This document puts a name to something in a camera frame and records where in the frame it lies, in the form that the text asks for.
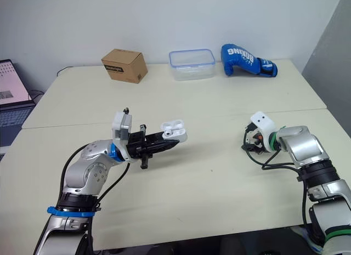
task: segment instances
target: blue boxing glove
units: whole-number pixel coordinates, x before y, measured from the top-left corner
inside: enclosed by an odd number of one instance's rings
[[[220,53],[227,76],[234,73],[233,66],[239,66],[252,74],[264,77],[275,77],[277,74],[277,67],[272,61],[255,58],[251,53],[237,45],[225,44],[222,46]]]

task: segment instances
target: plastic food container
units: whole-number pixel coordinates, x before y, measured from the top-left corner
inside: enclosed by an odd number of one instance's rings
[[[214,76],[214,57],[209,49],[172,51],[169,63],[177,81],[198,80]]]

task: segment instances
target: white table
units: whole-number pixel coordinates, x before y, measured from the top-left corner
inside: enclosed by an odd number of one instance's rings
[[[305,124],[351,183],[351,140],[327,110],[268,114],[277,126]],[[184,117],[189,139],[140,162],[104,198],[93,223],[94,248],[192,239],[302,223],[302,184],[287,171],[262,171],[240,148],[250,115]],[[161,115],[133,121],[159,131]],[[62,167],[76,148],[110,137],[111,124],[24,129],[0,162],[0,250],[30,254],[55,205]],[[263,161],[268,157],[256,156]],[[277,161],[290,160],[281,153]],[[124,170],[111,169],[107,188]]]
[[[216,76],[175,81],[169,65],[148,65],[139,84],[111,80],[103,66],[66,69],[54,81],[23,128],[110,123],[116,110],[129,107],[134,119],[162,115],[185,117],[325,109],[325,104],[289,60],[274,61],[275,78],[236,69],[227,77],[221,63]]]

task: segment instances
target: laptop keyboard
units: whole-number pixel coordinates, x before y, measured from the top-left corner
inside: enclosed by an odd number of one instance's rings
[[[27,119],[31,109],[1,112],[0,114],[0,127],[22,125]]]

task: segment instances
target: green ring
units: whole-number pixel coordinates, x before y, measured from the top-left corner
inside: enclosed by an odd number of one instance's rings
[[[351,235],[351,229],[341,229],[341,230],[333,231],[332,233],[329,233],[325,237],[325,241],[328,241],[332,237],[343,236],[343,235]]]
[[[270,148],[274,151],[274,141],[276,140],[276,132],[274,132],[273,136],[272,136],[272,140],[269,143]]]

